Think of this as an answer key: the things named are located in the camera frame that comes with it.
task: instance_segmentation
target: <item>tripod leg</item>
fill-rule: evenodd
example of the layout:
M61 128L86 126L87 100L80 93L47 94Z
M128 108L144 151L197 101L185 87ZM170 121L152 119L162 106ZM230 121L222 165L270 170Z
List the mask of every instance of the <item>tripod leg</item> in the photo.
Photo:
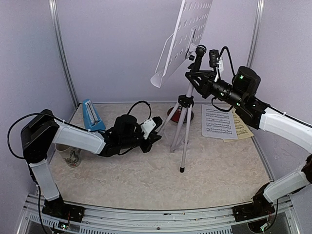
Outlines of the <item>tripod leg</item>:
M180 167L180 172L184 172L184 165L186 159L186 151L187 145L189 140L189 131L190 131L190 124L191 124L191 116L192 116L192 106L187 109L187 120L186 120L186 130L185 130L185 140L184 140L184 147L183 147L183 156L182 156L182 163Z
M174 138L174 140L172 142L170 151L174 151L174 148L176 147L176 143L177 143L177 140L178 140L179 135L180 135L180 131L181 131L181 128L182 128L182 125L183 125L183 122L184 122L186 111L187 111L187 109L183 107L182 111L181 111L180 118L179 118L179 122L177 123L177 128L176 128L176 132L175 132L175 138Z
M179 107L179 103L177 102L174 106L174 108L172 109L172 111L170 112L170 114L168 115L168 117L166 118L166 121L164 122L164 124L161 126L158 135L160 135L162 133L162 131L165 130L166 125L169 123L169 121L171 120L172 116L174 116L176 110Z

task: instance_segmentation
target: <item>glass cup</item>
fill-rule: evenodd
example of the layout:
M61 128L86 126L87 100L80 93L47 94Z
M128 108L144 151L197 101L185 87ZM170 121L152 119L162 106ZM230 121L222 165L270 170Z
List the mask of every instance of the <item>glass cup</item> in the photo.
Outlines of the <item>glass cup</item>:
M55 149L62 156L68 166L75 168L81 163L79 157L81 149L62 144L56 144Z

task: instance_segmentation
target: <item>tripod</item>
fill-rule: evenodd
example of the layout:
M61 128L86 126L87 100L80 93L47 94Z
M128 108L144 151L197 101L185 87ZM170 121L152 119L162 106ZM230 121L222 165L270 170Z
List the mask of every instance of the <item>tripod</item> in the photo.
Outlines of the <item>tripod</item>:
M191 68L191 71L193 71L193 72L199 71L200 66L201 66L201 60L202 60L202 57L204 56L204 54L206 53L206 50L207 50L206 47L203 46L203 45L199 45L196 48L196 59L195 59L195 62L193 64L191 64L191 66L189 67L189 68ZM175 112L178 109L179 105L181 105L182 106L181 115L180 115L180 118L179 118L179 121L178 121L178 124L177 124L174 140L173 140L173 142L171 144L171 147L170 147L170 152L173 152L179 146L178 138L179 138L179 135L180 135L180 132L181 132L181 129L182 129L182 125L183 125L185 116L187 114L186 130L185 130L185 138L184 138L183 154L182 154L182 162L181 162L181 167L180 167L180 172L181 173L183 173L184 170L185 170L185 159L186 159L187 145L188 145L188 139L189 139L189 131L190 131L190 124L191 124L192 108L194 106L194 97L192 96L193 90L194 90L194 86L190 83L186 95L180 95L178 97L177 103L175 104L174 108L172 109L172 111L168 115L166 121L161 126L161 128L160 128L160 130L158 132L158 134L161 134L164 131L166 125L168 124L168 122L170 121L172 116L175 114Z

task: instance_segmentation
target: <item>black cable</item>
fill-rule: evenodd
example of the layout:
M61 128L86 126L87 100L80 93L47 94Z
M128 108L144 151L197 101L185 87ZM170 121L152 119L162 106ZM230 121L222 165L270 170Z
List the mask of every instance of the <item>black cable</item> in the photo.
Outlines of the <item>black cable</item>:
M226 51L227 51L227 53L228 53L229 60L230 60L230 65L231 65L231 70L232 70L233 77L234 77L234 76L235 76L235 71L234 71L234 67L233 67L233 62L232 62L232 58L231 58L231 54L230 54L230 50L229 50L229 48L228 48L227 46L224 46L224 47L222 48L222 50L221 50L221 52L220 52L220 55L219 55L219 58L218 58L217 63L219 63L219 61L220 61L220 59L221 59L221 56L222 56L222 54L223 54L224 50L226 50ZM219 79L221 79L221 75L220 75L220 71L219 71L219 69L217 69L217 71L218 71Z
M269 225L269 227L267 228L267 229L264 229L263 231L260 231L260 232L253 232L253 233L264 233L264 232L266 232L267 230L269 230L272 226L273 226L273 224L275 223L275 221L276 221L276 218L277 218L277 212L278 212L278 200L276 200L276 211L275 211L275 217L274 217L274 219L273 219L273 221L272 221L272 223Z
M147 101L138 101L138 102L136 102L135 104L133 104L132 107L129 109L127 115L130 114L130 112L132 111L132 109L133 109L136 105L138 105L138 104L140 104L140 103L146 104L146 105L148 106L148 108L150 109L150 114L148 115L148 118L147 118L147 119L150 119L151 116L152 116L152 109L151 109L151 105L150 105Z
M261 103L264 104L264 105L267 105L266 103L264 103L264 102L261 101L260 99L257 99L257 98L256 98L256 100L259 101L259 102L261 102ZM290 119L293 120L293 121L296 121L296 122L298 122L298 123L301 123L302 125L305 125L305 126L307 126L307 127L309 127L309 128L312 128L312 125L310 125L310 124L308 124L308 123L305 123L305 122L303 122L303 121L301 121L301 120L299 120L299 119L296 119L296 118L294 118L294 117L292 117L292 116L290 116L290 115L284 114L283 112L279 111L278 109L276 109L276 108L274 108L274 107L269 106L269 108L271 108L272 110L274 110L274 111L280 113L281 115L283 115L283 116L285 116L285 117L287 117L287 118L290 118Z
M279 112L280 114L284 115L283 112L277 110L277 109L274 108L274 107L269 106L269 108L271 108L272 110L274 110L274 111L276 111L276 112ZM290 119L292 119L292 120L294 120L294 121L296 121L296 122L298 122L298 123L301 123L301 124L303 124L303 125L305 125L305 126L307 126L307 127L312 128L312 125L310 125L310 124L308 124L308 123L305 123L305 122L302 122L301 120L298 120L298 119L296 119L296 118L294 118L294 117L292 117L292 116L290 116L290 115L285 114L284 116L287 117L287 118L290 118Z
M39 220L40 220L40 224L41 224L41 226L42 226L42 229L43 229L44 233L45 233L45 234L48 234L47 231L46 231L45 228L44 228L43 221L42 221L42 217L41 217L41 210L40 210L41 188L40 188L40 186L38 186L38 190L39 190L39 197L38 197L38 214L39 214Z
M30 116L48 116L48 117L51 117L51 118L53 118L53 119L56 119L56 120L58 120L58 121L60 121L60 122L64 122L64 124L66 124L66 125L69 125L69 126L71 126L71 127L74 127L74 128L80 129L80 130L83 130L83 131L85 131L85 132L91 132L91 133L92 133L92 132L97 132L97 131L105 131L105 130L90 130L90 131L89 131L88 129L81 128L81 127L79 127L79 126L76 126L76 125L73 125L73 124L71 124L71 123L65 122L65 121L63 121L62 119L58 118L58 117L55 117L55 116L53 116L53 115L46 114L46 113L32 113L32 114L28 114L28 115L26 115L26 116L23 116L23 117L19 118L18 120L16 120L16 121L11 125L11 127L10 127L9 130L8 130L7 137L6 137L6 141L7 141L7 144L8 144L8 147L9 147L9 150L10 150L11 154L12 154L14 157L18 158L18 159L24 159L24 158L23 158L23 157L20 157L20 156L18 156L18 155L16 155L16 154L13 152L13 150L12 150L12 148L11 148L11 144L10 144L10 134L11 134L11 131L12 131L13 127L14 127L16 124L18 124L19 122L21 122L22 120L24 120L24 119L26 119L26 118L28 118L28 117L30 117Z
M216 100L216 97L213 97L211 99L211 104L213 107L215 107L217 110L219 111L222 111L222 112L230 112L232 109L233 109L233 106L231 106L228 110L224 110L224 109L221 109L220 107L217 107L216 105L214 105L214 100Z

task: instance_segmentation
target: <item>yellow paper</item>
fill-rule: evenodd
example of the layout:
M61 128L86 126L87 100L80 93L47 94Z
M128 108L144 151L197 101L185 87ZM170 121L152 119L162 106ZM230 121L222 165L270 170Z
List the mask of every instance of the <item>yellow paper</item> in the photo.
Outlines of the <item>yellow paper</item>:
M233 111L233 118L234 118L237 138L238 138L235 140L246 139L246 138L254 136L253 133L247 127L247 125L242 121L242 119L234 111ZM235 141L235 140L224 139L223 141L224 142L231 142L231 141Z

